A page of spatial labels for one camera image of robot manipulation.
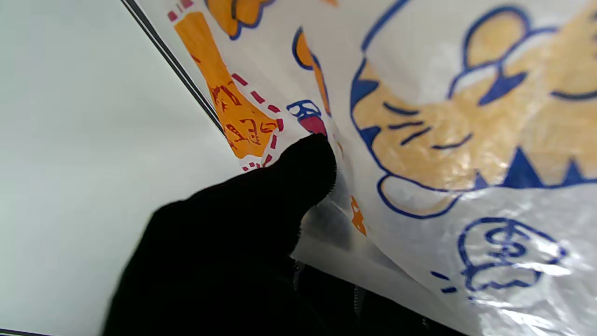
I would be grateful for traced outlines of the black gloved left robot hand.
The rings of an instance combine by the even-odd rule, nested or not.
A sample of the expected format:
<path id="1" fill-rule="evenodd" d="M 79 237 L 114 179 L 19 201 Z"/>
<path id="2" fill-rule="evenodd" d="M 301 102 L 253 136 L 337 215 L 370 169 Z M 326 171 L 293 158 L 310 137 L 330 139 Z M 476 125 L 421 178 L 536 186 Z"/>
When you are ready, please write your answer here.
<path id="1" fill-rule="evenodd" d="M 103 336 L 457 336 L 292 252 L 337 178 L 326 136 L 273 165 L 158 208 L 121 276 Z"/>

